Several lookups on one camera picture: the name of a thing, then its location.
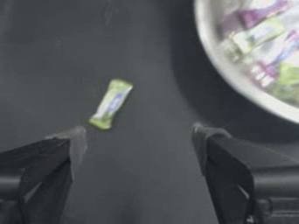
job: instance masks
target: bowl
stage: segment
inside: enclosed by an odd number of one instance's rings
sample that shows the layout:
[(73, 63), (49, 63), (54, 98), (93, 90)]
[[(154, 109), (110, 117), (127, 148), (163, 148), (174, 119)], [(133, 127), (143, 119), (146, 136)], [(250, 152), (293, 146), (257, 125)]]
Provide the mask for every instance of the bowl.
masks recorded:
[(245, 60), (249, 59), (237, 61), (234, 56), (228, 53), (226, 47), (224, 47), (224, 43), (228, 41), (228, 36), (221, 29), (224, 21), (229, 21), (230, 29), (236, 30), (236, 32), (245, 30), (245, 25), (236, 15), (240, 10), (240, 0), (195, 0), (194, 9), (201, 42), (210, 61), (225, 81), (262, 109), (278, 117), (299, 123), (298, 106), (273, 96), (249, 76), (256, 59), (250, 59), (250, 63), (245, 63)]

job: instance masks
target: bowl rim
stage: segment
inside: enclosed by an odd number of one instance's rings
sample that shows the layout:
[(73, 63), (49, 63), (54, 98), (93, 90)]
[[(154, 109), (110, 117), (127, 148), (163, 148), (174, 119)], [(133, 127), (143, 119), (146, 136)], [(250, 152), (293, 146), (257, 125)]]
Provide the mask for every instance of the bowl rim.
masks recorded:
[(240, 70), (233, 66), (233, 62), (221, 50), (217, 30), (213, 28), (210, 2), (212, 0), (194, 0), (195, 24), (205, 51), (222, 78), (236, 91), (262, 109), (286, 120), (299, 123), (299, 108), (278, 100), (258, 88), (249, 78), (240, 74)]

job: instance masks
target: purple candy wrapper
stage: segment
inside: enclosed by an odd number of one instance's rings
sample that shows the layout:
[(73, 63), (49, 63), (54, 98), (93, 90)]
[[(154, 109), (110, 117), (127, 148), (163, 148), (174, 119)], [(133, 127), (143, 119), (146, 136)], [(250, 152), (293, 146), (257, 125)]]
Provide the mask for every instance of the purple candy wrapper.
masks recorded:
[(252, 68), (250, 79), (261, 88), (270, 88), (277, 80), (273, 67), (258, 62)]
[(238, 12), (245, 22), (245, 26), (250, 29), (260, 22), (264, 21), (265, 18), (274, 16), (277, 13), (285, 11), (290, 7), (290, 2), (288, 0), (277, 0), (272, 3), (266, 8), (262, 9), (245, 9)]

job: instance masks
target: green candy wrapper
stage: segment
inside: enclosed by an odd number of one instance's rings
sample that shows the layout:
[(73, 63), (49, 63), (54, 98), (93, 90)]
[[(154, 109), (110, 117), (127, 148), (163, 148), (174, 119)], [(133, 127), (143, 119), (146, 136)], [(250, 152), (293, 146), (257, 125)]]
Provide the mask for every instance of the green candy wrapper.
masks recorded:
[(281, 64), (281, 74), (272, 89), (272, 94), (278, 99), (299, 102), (299, 67), (288, 63)]
[(250, 31), (242, 31), (233, 36), (244, 54), (250, 53), (254, 48), (286, 32), (286, 27), (276, 17), (269, 18)]
[(117, 112), (122, 108), (134, 85), (125, 80), (113, 80), (107, 94), (98, 107), (97, 114), (90, 118), (90, 123), (103, 130), (111, 129)]

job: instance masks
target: black surface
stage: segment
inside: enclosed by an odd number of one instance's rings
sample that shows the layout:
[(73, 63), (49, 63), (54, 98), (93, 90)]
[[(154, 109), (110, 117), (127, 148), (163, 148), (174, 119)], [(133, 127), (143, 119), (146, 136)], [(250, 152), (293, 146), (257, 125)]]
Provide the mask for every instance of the black surface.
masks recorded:
[[(299, 128), (238, 96), (217, 75), (198, 41), (193, 1), (2, 3), (2, 149), (77, 125), (89, 129), (65, 222), (217, 223), (193, 123), (284, 146), (294, 144)], [(135, 91), (105, 132), (87, 120), (118, 77)]]

